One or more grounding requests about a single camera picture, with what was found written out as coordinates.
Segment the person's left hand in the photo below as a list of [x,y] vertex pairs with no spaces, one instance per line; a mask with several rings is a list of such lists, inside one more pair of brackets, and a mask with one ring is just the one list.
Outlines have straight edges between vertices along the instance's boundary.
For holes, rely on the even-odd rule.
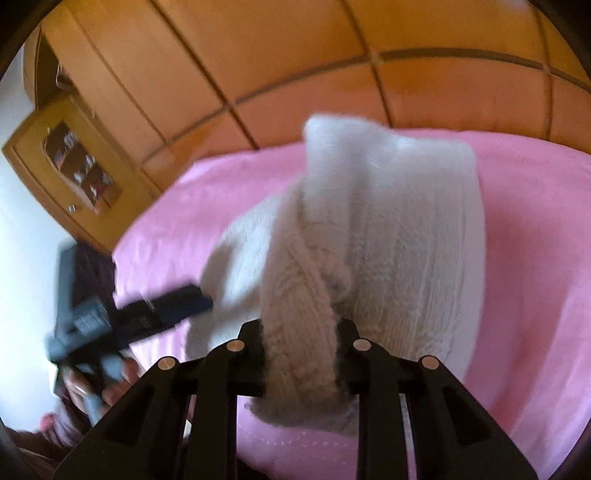
[[73,405],[87,417],[106,414],[140,377],[140,368],[132,358],[115,362],[105,386],[98,390],[78,369],[65,367],[62,380]]

